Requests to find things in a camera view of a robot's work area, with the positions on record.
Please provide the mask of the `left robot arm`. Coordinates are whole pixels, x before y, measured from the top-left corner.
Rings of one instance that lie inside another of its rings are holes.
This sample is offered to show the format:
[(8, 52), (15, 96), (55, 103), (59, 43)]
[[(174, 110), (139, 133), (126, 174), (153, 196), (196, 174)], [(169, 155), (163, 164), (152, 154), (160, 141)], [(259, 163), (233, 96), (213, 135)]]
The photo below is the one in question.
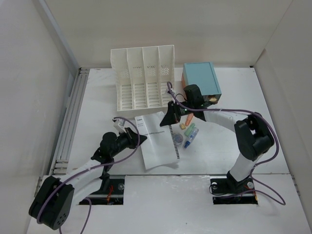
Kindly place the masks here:
[(147, 137), (127, 127), (116, 135), (107, 132), (91, 159), (78, 169), (61, 176), (47, 177), (35, 196), (28, 214), (52, 230), (59, 229), (78, 205), (93, 192), (104, 193), (109, 188), (109, 170), (114, 157), (125, 149), (136, 151)]

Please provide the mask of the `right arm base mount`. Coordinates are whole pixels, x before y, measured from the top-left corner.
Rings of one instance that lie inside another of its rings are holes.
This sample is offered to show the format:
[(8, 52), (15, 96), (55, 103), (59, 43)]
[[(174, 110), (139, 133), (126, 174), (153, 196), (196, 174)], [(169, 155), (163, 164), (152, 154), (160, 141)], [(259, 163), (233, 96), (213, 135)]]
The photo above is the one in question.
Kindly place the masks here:
[(234, 180), (229, 172), (213, 176), (210, 178), (209, 192), (213, 195), (214, 205), (258, 204), (250, 176), (240, 182)]

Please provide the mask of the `white spiral manual booklet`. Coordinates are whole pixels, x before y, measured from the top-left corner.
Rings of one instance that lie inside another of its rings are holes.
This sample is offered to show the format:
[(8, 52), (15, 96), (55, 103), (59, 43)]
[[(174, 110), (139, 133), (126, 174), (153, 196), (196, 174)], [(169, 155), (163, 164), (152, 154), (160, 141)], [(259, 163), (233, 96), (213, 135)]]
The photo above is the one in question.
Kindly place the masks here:
[(165, 114), (157, 113), (135, 117), (139, 133), (147, 139), (142, 143), (141, 150), (145, 169), (160, 166), (173, 166), (178, 163), (178, 150), (169, 126), (160, 126)]

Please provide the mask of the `orange highlighter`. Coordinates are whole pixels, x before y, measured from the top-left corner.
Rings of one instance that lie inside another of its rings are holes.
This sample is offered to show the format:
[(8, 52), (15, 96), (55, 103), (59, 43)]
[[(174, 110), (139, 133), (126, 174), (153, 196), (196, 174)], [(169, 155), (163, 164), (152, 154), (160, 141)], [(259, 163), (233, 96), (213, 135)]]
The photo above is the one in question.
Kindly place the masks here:
[(193, 113), (188, 114), (186, 121), (185, 121), (185, 126), (189, 126), (191, 124), (193, 117), (194, 117)]

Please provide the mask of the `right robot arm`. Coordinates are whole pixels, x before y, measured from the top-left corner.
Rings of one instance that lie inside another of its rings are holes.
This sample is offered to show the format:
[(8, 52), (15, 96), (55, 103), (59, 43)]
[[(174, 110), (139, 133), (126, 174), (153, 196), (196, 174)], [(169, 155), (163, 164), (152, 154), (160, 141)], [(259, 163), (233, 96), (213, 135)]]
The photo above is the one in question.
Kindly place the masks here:
[(226, 187), (230, 194), (242, 190), (244, 182), (251, 177), (254, 168), (260, 164), (259, 158), (271, 147), (278, 146), (277, 136), (271, 125), (261, 114), (241, 109), (211, 108), (212, 101), (205, 101), (200, 88), (191, 84), (184, 87), (186, 101), (176, 99), (173, 85), (167, 82), (167, 93), (173, 98), (168, 102), (167, 113), (160, 126), (180, 122), (182, 116), (190, 113), (202, 121), (215, 123), (235, 133), (239, 156), (234, 166), (227, 172)]

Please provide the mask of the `teal orange drawer box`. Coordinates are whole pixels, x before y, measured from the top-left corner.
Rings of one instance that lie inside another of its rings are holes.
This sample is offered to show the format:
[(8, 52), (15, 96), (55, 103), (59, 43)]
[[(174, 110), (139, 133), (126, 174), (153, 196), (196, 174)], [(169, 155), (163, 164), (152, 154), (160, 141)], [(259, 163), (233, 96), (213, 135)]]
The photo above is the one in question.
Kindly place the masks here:
[(217, 104), (222, 92), (212, 62), (193, 62), (183, 65), (182, 88), (195, 84), (199, 87), (205, 101)]

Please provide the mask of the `clear blue glue bottle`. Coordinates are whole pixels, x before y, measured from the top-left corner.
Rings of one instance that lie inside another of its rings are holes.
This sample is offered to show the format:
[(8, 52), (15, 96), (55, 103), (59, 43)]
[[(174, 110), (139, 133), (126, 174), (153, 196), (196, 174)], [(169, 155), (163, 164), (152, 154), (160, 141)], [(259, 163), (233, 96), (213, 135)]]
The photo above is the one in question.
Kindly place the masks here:
[(191, 131), (191, 132), (189, 133), (189, 135), (187, 136), (186, 141), (185, 141), (185, 143), (184, 143), (184, 145), (183, 145), (183, 148), (184, 148), (184, 149), (188, 148), (188, 147), (191, 145), (191, 143), (193, 142), (193, 140), (194, 140), (195, 137), (197, 136), (198, 132), (199, 132), (199, 129), (198, 129), (197, 127), (194, 127), (194, 128), (192, 129), (192, 131)]

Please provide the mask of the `clear round pin container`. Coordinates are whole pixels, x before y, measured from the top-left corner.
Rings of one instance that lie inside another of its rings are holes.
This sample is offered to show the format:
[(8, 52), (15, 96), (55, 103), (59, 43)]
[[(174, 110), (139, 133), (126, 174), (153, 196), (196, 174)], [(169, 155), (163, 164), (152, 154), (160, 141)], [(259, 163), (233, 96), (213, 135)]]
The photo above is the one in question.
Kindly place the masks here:
[(181, 145), (183, 143), (183, 135), (180, 133), (174, 133), (174, 140), (177, 145)]

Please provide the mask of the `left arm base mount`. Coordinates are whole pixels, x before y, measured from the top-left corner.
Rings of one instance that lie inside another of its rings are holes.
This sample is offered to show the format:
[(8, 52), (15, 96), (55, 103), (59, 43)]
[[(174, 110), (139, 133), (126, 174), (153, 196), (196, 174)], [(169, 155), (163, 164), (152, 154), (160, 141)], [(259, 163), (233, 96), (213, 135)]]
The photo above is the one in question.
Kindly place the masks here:
[(123, 205), (125, 176), (102, 175), (99, 189), (87, 196), (92, 205)]

